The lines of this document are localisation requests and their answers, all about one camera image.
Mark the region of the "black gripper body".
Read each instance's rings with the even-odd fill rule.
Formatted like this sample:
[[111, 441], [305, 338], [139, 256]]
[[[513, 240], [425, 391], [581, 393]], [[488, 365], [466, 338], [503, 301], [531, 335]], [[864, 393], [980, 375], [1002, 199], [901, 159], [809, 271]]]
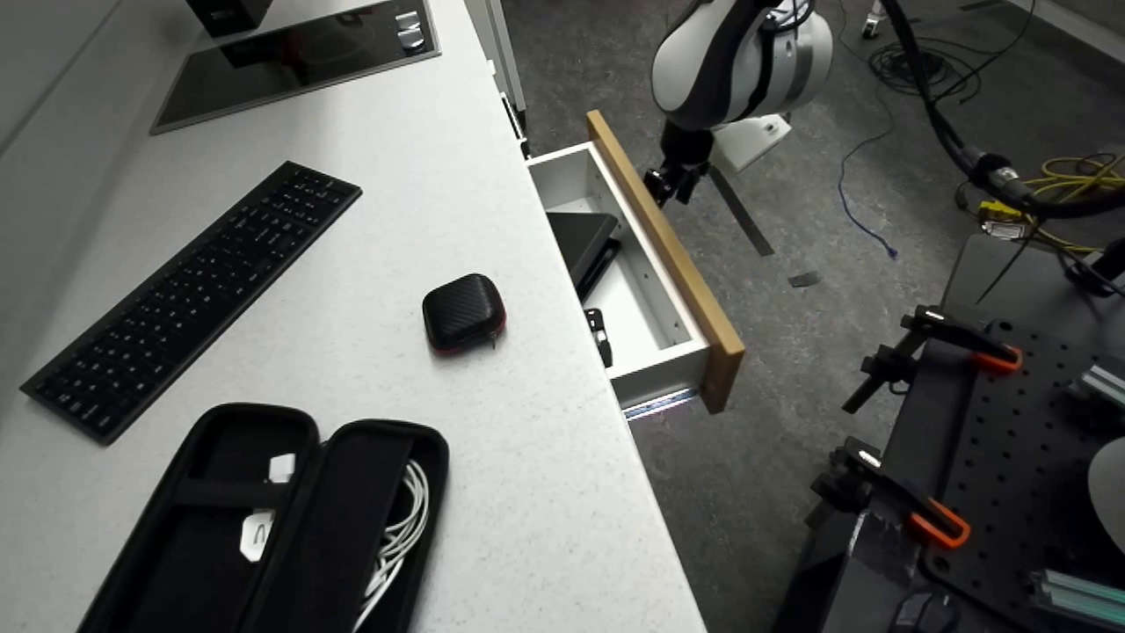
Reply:
[[711, 173], [714, 133], [668, 121], [662, 131], [662, 166], [645, 175], [659, 203], [686, 203], [697, 181]]

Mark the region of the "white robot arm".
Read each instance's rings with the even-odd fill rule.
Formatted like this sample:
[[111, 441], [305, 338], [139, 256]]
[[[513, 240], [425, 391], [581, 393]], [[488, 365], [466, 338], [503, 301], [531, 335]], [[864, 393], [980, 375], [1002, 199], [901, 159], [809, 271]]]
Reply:
[[659, 203], [688, 199], [711, 173], [716, 126], [806, 106], [832, 67], [832, 28], [814, 0], [694, 0], [649, 62], [663, 117]]

